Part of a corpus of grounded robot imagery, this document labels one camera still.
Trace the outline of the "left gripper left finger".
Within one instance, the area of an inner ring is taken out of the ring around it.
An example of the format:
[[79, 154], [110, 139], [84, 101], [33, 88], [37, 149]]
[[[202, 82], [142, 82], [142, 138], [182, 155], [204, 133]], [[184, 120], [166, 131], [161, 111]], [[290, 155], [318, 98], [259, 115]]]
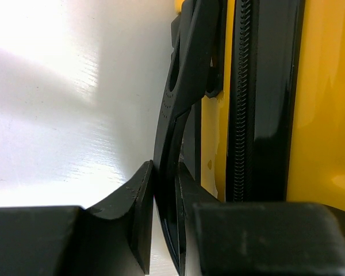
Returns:
[[0, 208], [0, 275], [147, 275], [153, 164], [95, 205]]

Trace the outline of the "yellow suitcase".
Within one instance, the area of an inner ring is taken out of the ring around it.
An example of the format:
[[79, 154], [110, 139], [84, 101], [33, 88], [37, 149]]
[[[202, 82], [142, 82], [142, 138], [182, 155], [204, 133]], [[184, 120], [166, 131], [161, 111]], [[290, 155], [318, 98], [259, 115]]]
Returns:
[[155, 200], [179, 269], [175, 176], [221, 203], [345, 212], [345, 1], [176, 1]]

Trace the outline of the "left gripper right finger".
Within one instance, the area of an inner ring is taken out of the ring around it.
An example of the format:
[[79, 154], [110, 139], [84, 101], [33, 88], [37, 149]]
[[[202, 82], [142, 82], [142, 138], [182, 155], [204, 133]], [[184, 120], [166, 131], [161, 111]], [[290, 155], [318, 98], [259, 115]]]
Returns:
[[345, 212], [314, 203], [221, 203], [175, 176], [180, 275], [345, 275]]

